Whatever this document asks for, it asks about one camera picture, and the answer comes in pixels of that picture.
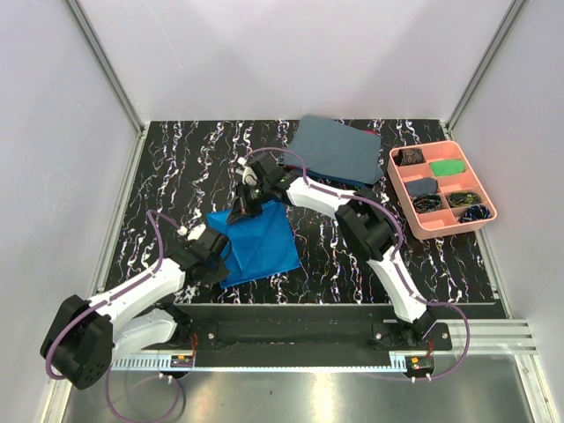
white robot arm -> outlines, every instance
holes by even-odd
[[[167,343],[175,348],[186,344],[190,319],[173,304],[140,314],[188,283],[210,286],[224,280],[228,270],[221,252],[228,242],[225,235],[197,226],[180,249],[162,260],[157,271],[151,266],[117,288],[87,300],[71,296],[59,308],[41,355],[47,358],[59,335],[88,310],[92,313],[55,346],[50,363],[80,390],[98,381],[112,362],[149,345]]]
[[[288,174],[269,155],[258,156],[240,169],[233,210],[227,220],[236,224],[262,212],[272,199],[290,206],[306,207],[338,222],[347,247],[375,271],[392,301],[394,312],[413,339],[422,339],[434,324],[427,305],[413,284],[403,260],[394,256],[397,239],[393,226],[380,211],[352,199],[377,201],[370,189],[334,189]],[[228,270],[221,253],[229,240],[205,225],[188,234],[187,243],[153,267],[108,292],[88,300],[77,295],[65,300],[41,346],[44,358],[57,337],[50,364],[78,389],[85,389],[106,373],[111,363],[149,345],[167,343],[171,348],[189,340],[190,319],[172,304],[140,315],[155,302],[187,283],[212,285],[224,280]],[[84,321],[61,335],[86,311]]]
[[[237,189],[239,196],[228,221],[235,223],[260,214],[260,204],[271,199],[305,207],[335,219],[347,247],[358,259],[366,260],[382,282],[397,318],[415,324],[425,315],[427,306],[417,300],[423,296],[413,284],[404,261],[401,256],[392,255],[397,245],[393,226],[376,209],[351,200],[352,196],[361,196],[377,201],[371,189],[351,191],[310,180],[306,182],[301,177],[286,173],[268,153],[249,163],[240,160],[239,164],[242,184]],[[423,327],[421,330],[425,333],[427,329]]]

gray cloth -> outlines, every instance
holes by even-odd
[[[405,189],[409,197],[420,197],[435,194],[439,188],[439,182],[433,178],[422,178],[417,181],[405,183]]]
[[[304,116],[288,150],[299,154],[308,171],[328,179],[375,184],[383,177],[378,167],[380,137],[356,130],[332,119]],[[285,154],[283,163],[300,167]]]

pink tray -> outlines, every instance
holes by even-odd
[[[426,163],[401,167],[396,166],[394,158],[397,156],[397,153],[404,148],[420,148]],[[466,170],[461,174],[435,177],[429,164],[445,159],[462,160],[466,165]],[[413,235],[419,240],[428,240],[429,238],[436,238],[438,236],[477,231],[483,225],[497,217],[497,211],[490,197],[484,190],[484,187],[474,173],[470,163],[468,163],[460,146],[454,141],[440,141],[438,143],[394,148],[390,152],[388,175],[396,190],[399,203],[404,209],[405,217],[412,229]],[[413,208],[412,200],[407,193],[404,183],[426,177],[435,178],[439,182],[439,192],[437,192],[437,194],[441,197],[442,205],[440,210],[419,214]],[[492,217],[475,222],[458,223],[458,219],[466,212],[468,207],[451,209],[445,197],[456,191],[472,191],[478,194],[482,198],[482,204],[492,213]]]

purple cable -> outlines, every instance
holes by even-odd
[[[160,230],[159,230],[159,226],[157,225],[157,222],[155,221],[155,218],[153,217],[153,215],[163,218],[164,220],[166,220],[168,223],[170,223],[172,226],[174,226],[176,229],[180,229],[180,226],[171,218],[169,218],[167,215],[159,213],[158,211],[155,210],[149,210],[147,212],[147,218],[149,219],[149,221],[151,222],[151,225],[155,231],[156,237],[157,237],[157,244],[159,245],[159,259],[157,260],[157,264],[155,265],[154,269],[152,270],[152,273],[147,273],[146,275],[144,275],[140,280],[138,280],[137,282],[135,282],[134,284],[131,284],[130,286],[122,289],[121,291],[115,293],[114,295],[112,295],[110,297],[110,301],[114,301],[118,298],[120,298],[122,295],[125,295],[126,293],[128,293],[129,291],[131,291],[132,289],[136,288],[137,286],[141,285],[142,283],[144,283],[147,279],[149,279],[150,277],[152,277],[152,275],[154,273],[156,273],[157,271],[159,271],[160,266],[162,265],[162,262],[164,260],[164,245],[163,245],[163,241],[162,241],[162,235],[160,234]],[[53,341],[53,344],[51,344],[51,346],[48,349],[47,352],[47,356],[45,357],[45,370],[47,372],[47,375],[51,378],[51,379],[55,379],[57,381],[61,381],[62,379],[64,379],[64,376],[62,375],[57,375],[54,371],[53,371],[53,367],[52,367],[52,362],[53,362],[53,356],[55,355],[55,350],[57,349],[57,347],[61,344],[61,341],[63,341],[64,337],[66,337],[68,335],[68,333],[80,322],[82,322],[87,316],[89,316],[91,313],[93,313],[94,311],[98,310],[99,308],[102,308],[104,306],[106,306],[108,304],[107,301],[101,301],[98,304],[95,304],[91,307],[89,307],[87,310],[85,310],[84,312],[80,313],[77,317],[75,317],[63,330],[61,330],[61,333],[59,333],[59,335],[57,335],[57,337],[55,338],[55,340]],[[170,416],[170,414],[172,414],[172,412],[174,411],[174,408],[176,407],[176,405],[178,404],[178,399],[180,398],[180,392],[181,392],[181,388],[180,388],[180,383],[178,383],[178,381],[176,381],[174,379],[174,381],[176,382],[176,386],[178,388],[177,392],[176,392],[176,399],[173,403],[173,406],[170,408],[170,410],[167,412],[167,414],[165,414],[165,416],[163,416],[160,419],[154,420],[151,423],[160,423],[162,421],[164,421],[164,419],[168,418],[168,416]],[[120,415],[120,413],[114,408],[114,405],[112,404],[111,398],[109,397],[109,370],[108,370],[108,374],[106,377],[106,400],[108,402],[108,407],[109,409],[112,411],[112,413],[118,418],[121,419],[125,422],[128,423],[137,423],[134,420],[129,420],[129,419],[125,419],[122,415]]]
[[[127,419],[126,417],[123,417],[114,407],[114,405],[112,404],[112,398],[110,398],[109,395],[109,374],[110,374],[110,370],[108,370],[106,372],[106,381],[105,381],[105,386],[106,386],[106,402],[108,403],[108,408],[109,410],[112,412],[112,414],[114,414],[115,417],[117,417],[119,420],[121,421],[125,421],[126,423],[144,423],[138,420],[131,420],[131,419]],[[181,386],[180,386],[180,382],[178,382],[176,379],[172,379],[174,381],[174,383],[176,383],[176,397],[174,398],[174,402],[173,404],[170,406],[170,408],[168,409],[168,411],[159,419],[153,420],[151,422],[148,423],[164,423],[164,421],[166,419],[168,419],[170,417],[170,415],[174,412],[174,409],[176,408],[176,406],[178,405],[178,401],[180,400],[180,393],[181,393]]]
[[[157,234],[157,243],[159,244],[159,259],[157,261],[157,265],[155,266],[154,270],[152,271],[152,273],[156,273],[157,271],[159,271],[160,266],[162,265],[163,256],[164,256],[164,247],[163,247],[163,242],[162,242],[162,236],[160,235],[160,230],[159,230],[159,227],[157,226],[157,223],[155,222],[153,214],[164,218],[166,221],[170,222],[176,228],[178,228],[179,226],[176,222],[174,222],[168,216],[165,216],[164,214],[161,214],[161,213],[159,213],[155,210],[150,210],[150,211],[147,212],[147,217],[151,221],[151,225],[154,228],[155,233]],[[115,293],[114,295],[112,295],[110,297],[110,300],[111,301],[116,300],[119,297],[121,297],[122,295],[131,291],[133,288],[136,288],[137,286],[141,285],[148,278],[150,278],[152,276],[152,273],[147,273],[140,280],[138,280],[136,283],[134,283],[134,284],[128,286],[127,288],[122,289],[121,291]],[[53,344],[51,344],[51,346],[49,347],[49,350],[47,352],[47,357],[45,357],[45,370],[47,371],[47,375],[51,379],[55,379],[57,381],[61,381],[62,379],[64,379],[64,376],[57,375],[55,372],[53,372],[53,368],[51,366],[51,363],[53,362],[53,356],[55,355],[55,351],[56,351],[57,347],[59,346],[59,344],[61,344],[61,341],[63,341],[64,337],[66,337],[67,334],[77,324],[82,322],[91,313],[98,310],[99,308],[106,306],[107,304],[108,304],[108,302],[104,300],[102,302],[99,302],[98,304],[95,304],[95,305],[89,307],[87,310],[83,311],[81,314],[79,314],[77,317],[75,317],[63,330],[61,330],[61,333],[59,333],[59,335],[55,338],[55,340],[53,341]]]
[[[264,148],[257,148],[256,150],[253,150],[252,152],[249,152],[246,156],[245,159],[247,159],[249,156],[251,156],[252,154],[255,154],[256,152],[268,152],[268,151],[274,151],[274,152],[286,152],[288,154],[292,154],[296,159],[298,159],[301,163],[301,171],[302,171],[302,177],[304,182],[306,183],[306,185],[308,185],[308,187],[316,189],[318,191],[324,192],[325,194],[330,194],[334,197],[338,197],[337,194],[335,194],[335,192],[331,191],[330,189],[326,189],[325,187],[316,185],[314,183],[310,183],[308,180],[308,176],[306,174],[306,162],[304,161],[304,159],[302,157],[300,157],[298,154],[296,154],[295,152],[290,152],[284,148],[277,148],[277,147],[264,147]],[[397,219],[394,217],[393,214],[391,214],[384,206],[382,206],[381,204],[378,204],[368,198],[364,198],[364,197],[357,197],[357,196],[352,196],[349,194],[345,194],[341,196],[342,198],[349,198],[352,200],[356,200],[356,201],[360,201],[362,203],[368,204],[368,205],[372,205],[374,206],[376,209],[378,209],[379,211],[381,211],[389,220],[389,222],[391,222],[391,224],[393,225],[394,229],[396,229],[396,233],[397,233],[397,245],[394,248],[394,250],[391,253],[392,258],[396,258],[396,255],[399,253],[399,249],[401,248],[402,244],[404,243],[404,231],[402,230],[402,227],[399,225],[399,222],[397,222]],[[409,286],[409,283],[407,282],[407,280],[405,280],[404,278],[404,274],[401,272],[401,270],[399,269],[399,266],[394,263],[394,267],[396,268],[397,274],[399,275],[399,278],[402,281],[402,284],[404,285],[405,289],[407,290],[407,292],[410,295],[413,295],[414,292],[411,289],[411,287]],[[415,300],[421,302],[422,304],[425,304],[428,307],[446,307],[446,308],[452,308],[454,309],[462,318],[462,320],[464,321],[464,326],[466,327],[466,343],[464,345],[464,350],[460,356],[460,358],[458,359],[458,361],[456,362],[456,364],[450,368],[449,370],[438,374],[437,376],[434,376],[433,379],[441,379],[444,376],[450,375],[452,372],[454,372],[457,368],[459,368],[463,361],[466,359],[466,356],[468,355],[468,350],[470,349],[470,324],[468,323],[468,318],[466,317],[466,315],[464,314],[464,312],[462,311],[462,309],[460,307],[458,307],[455,304],[451,304],[449,302],[430,302],[425,300],[424,298],[421,297],[414,297]],[[390,378],[390,377],[385,377],[385,376],[381,376],[381,377],[377,377],[378,379],[383,379],[383,380],[387,380],[387,381],[407,381],[410,382],[409,379],[395,379],[395,378]]]

